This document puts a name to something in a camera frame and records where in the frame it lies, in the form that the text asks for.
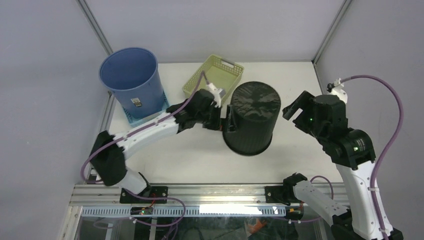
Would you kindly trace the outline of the large black plastic bucket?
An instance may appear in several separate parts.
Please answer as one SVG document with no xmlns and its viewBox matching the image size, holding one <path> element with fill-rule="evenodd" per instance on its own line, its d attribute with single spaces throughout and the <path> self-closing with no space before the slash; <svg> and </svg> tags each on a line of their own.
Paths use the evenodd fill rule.
<svg viewBox="0 0 424 240">
<path fill-rule="evenodd" d="M 281 98 L 270 85 L 249 81 L 233 92 L 230 104 L 237 132 L 222 132 L 226 145 L 242 156 L 255 156 L 271 144 L 281 109 Z"/>
</svg>

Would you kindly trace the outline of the yellow-green perforated basket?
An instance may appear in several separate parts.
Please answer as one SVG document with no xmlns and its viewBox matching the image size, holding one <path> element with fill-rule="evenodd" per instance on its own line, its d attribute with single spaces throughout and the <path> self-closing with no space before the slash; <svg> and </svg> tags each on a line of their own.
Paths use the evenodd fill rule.
<svg viewBox="0 0 424 240">
<path fill-rule="evenodd" d="M 239 84 L 244 72 L 244 67 L 221 56 L 215 54 L 210 55 L 183 85 L 182 90 L 186 98 L 188 98 L 195 89 L 201 72 L 205 73 L 210 83 L 214 84 L 218 89 L 225 90 L 225 95 L 221 97 L 222 103 L 225 103 Z"/>
</svg>

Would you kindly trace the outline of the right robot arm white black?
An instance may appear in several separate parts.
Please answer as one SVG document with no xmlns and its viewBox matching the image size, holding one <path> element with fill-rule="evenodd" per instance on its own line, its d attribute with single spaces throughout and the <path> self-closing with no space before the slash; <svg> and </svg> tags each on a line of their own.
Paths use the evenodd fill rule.
<svg viewBox="0 0 424 240">
<path fill-rule="evenodd" d="M 345 102 L 336 95 L 304 91 L 282 113 L 330 156 L 342 177 L 349 207 L 324 195 L 300 173 L 283 180 L 282 202 L 307 204 L 326 221 L 336 240 L 403 239 L 390 224 L 372 177 L 377 165 L 372 140 L 366 132 L 348 126 Z"/>
</svg>

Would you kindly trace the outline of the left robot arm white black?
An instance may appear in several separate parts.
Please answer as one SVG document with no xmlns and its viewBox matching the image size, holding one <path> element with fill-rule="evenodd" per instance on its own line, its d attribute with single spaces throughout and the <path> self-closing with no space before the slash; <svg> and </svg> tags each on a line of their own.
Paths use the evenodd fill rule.
<svg viewBox="0 0 424 240">
<path fill-rule="evenodd" d="M 110 134 L 105 130 L 99 133 L 89 162 L 100 182 L 131 192 L 131 197 L 138 203 L 147 202 L 151 196 L 151 185 L 140 172 L 127 167 L 126 160 L 141 148 L 191 129 L 196 124 L 208 130 L 222 130 L 224 95 L 224 89 L 209 85 L 208 89 L 194 92 L 184 102 L 168 107 L 158 117 L 130 131 Z"/>
</svg>

